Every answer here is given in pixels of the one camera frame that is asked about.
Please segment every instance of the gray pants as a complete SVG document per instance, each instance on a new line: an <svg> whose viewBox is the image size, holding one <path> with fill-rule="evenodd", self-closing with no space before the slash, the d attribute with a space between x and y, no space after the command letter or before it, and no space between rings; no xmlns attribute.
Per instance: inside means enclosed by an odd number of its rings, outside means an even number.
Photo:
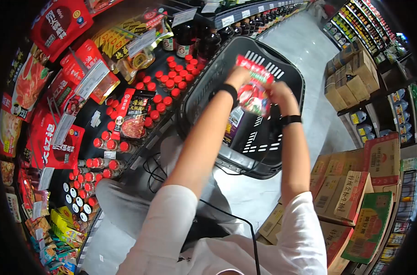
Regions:
<svg viewBox="0 0 417 275"><path fill-rule="evenodd" d="M170 136L161 143L160 162L166 174L170 174L173 170L181 149L182 140L178 136ZM150 206L149 200L139 196L137 184L145 184L145 182L124 184L112 179L102 179L95 190L95 195L106 217L134 239L138 237ZM213 175L210 175L201 199L231 213L228 201L221 193ZM214 219L218 223L228 223L234 219L202 202L199 202L196 213Z"/></svg>

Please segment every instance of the cardboard box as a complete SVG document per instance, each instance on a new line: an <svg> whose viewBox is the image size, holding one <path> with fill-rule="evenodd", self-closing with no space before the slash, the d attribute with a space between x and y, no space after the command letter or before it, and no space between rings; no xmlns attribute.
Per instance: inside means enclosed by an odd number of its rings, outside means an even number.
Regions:
<svg viewBox="0 0 417 275"><path fill-rule="evenodd" d="M314 200L314 209L322 221L354 226L362 197L370 192L373 188L367 172L349 171L347 176L328 176Z"/></svg>
<svg viewBox="0 0 417 275"><path fill-rule="evenodd" d="M369 172L375 192L391 191L396 201L400 159L398 133L367 140L364 146L363 171Z"/></svg>
<svg viewBox="0 0 417 275"><path fill-rule="evenodd" d="M321 232L325 239L328 275L340 275L349 260L341 257L348 245L354 228L320 221Z"/></svg>
<svg viewBox="0 0 417 275"><path fill-rule="evenodd" d="M392 213L391 192L366 194L355 225L342 258L368 264L378 250Z"/></svg>

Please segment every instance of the price tag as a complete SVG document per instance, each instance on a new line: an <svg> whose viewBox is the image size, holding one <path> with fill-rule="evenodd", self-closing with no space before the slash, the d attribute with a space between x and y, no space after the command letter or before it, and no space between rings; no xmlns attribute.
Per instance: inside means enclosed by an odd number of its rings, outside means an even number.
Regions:
<svg viewBox="0 0 417 275"><path fill-rule="evenodd" d="M201 13L215 12L220 5L220 3L206 3L202 8Z"/></svg>
<svg viewBox="0 0 417 275"><path fill-rule="evenodd" d="M117 152L116 151L105 151L104 158L106 159L116 159Z"/></svg>
<svg viewBox="0 0 417 275"><path fill-rule="evenodd" d="M180 11L178 13L173 14L172 28L179 24L183 24L184 22L193 20L197 9L198 8L188 9L186 11Z"/></svg>
<svg viewBox="0 0 417 275"><path fill-rule="evenodd" d="M109 74L109 68L103 60L99 59L75 88L75 93L84 99L89 98L91 92L107 74Z"/></svg>
<svg viewBox="0 0 417 275"><path fill-rule="evenodd" d="M140 52L145 47L151 45L156 40L156 29L153 28L148 32L143 33L140 37L135 39L134 41L130 42L127 46L127 50L129 51L129 57L134 57L138 52Z"/></svg>
<svg viewBox="0 0 417 275"><path fill-rule="evenodd" d="M230 15L228 17L222 18L221 21L222 21L222 28L227 27L228 25L231 25L235 22L234 21L234 15Z"/></svg>
<svg viewBox="0 0 417 275"><path fill-rule="evenodd" d="M250 17L250 10L246 10L242 12L242 19Z"/></svg>

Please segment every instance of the white floor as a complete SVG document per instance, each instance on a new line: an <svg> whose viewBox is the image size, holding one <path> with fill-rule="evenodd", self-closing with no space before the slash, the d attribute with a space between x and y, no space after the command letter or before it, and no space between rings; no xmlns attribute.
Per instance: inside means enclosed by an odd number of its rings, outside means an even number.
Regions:
<svg viewBox="0 0 417 275"><path fill-rule="evenodd" d="M262 42L290 60L305 79L302 119L311 166L319 154L355 149L346 128L324 97L325 65L338 49L317 27L315 18L307 11L297 14L279 24ZM232 213L250 221L256 232L277 204L282 173L271 179L257 180L228 176L217 168L213 172ZM250 236L247 225L244 229ZM105 218L88 247L81 268L89 275L114 275L134 243L134 239Z"/></svg>

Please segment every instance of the product package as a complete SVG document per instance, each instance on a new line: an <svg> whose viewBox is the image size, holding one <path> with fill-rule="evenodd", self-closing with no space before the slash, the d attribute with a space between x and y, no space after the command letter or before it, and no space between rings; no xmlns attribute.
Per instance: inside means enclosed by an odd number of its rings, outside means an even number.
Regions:
<svg viewBox="0 0 417 275"><path fill-rule="evenodd" d="M236 65L248 69L251 75L250 83L243 85L237 91L239 106L247 112L267 117L270 114L271 102L268 97L269 91L266 91L263 85L272 83L274 76L264 66L258 65L242 55L237 56Z"/></svg>
<svg viewBox="0 0 417 275"><path fill-rule="evenodd" d="M44 66L47 57L27 38L11 63L1 108L24 121L30 121L34 104L51 72Z"/></svg>
<svg viewBox="0 0 417 275"><path fill-rule="evenodd" d="M153 96L155 96L155 91L126 89L117 110L118 116L111 139L120 140L121 136L129 139L141 138L144 117Z"/></svg>
<svg viewBox="0 0 417 275"><path fill-rule="evenodd" d="M54 62L92 23L84 1L49 0L32 23L30 37Z"/></svg>
<svg viewBox="0 0 417 275"><path fill-rule="evenodd" d="M115 74L112 74L108 69L106 73L106 62L102 58L100 51L97 49L94 42L90 39L86 40L82 46L75 51L75 56L81 60L85 67L90 70L97 63L102 61L103 64L103 78L96 88L90 93L89 97L98 104L102 104L107 96L120 84L120 80ZM81 81L86 75L86 72L79 65L72 53L68 53L61 61L60 65L63 67L63 73L75 85L78 85L74 90L80 95L79 89L83 88L85 83Z"/></svg>

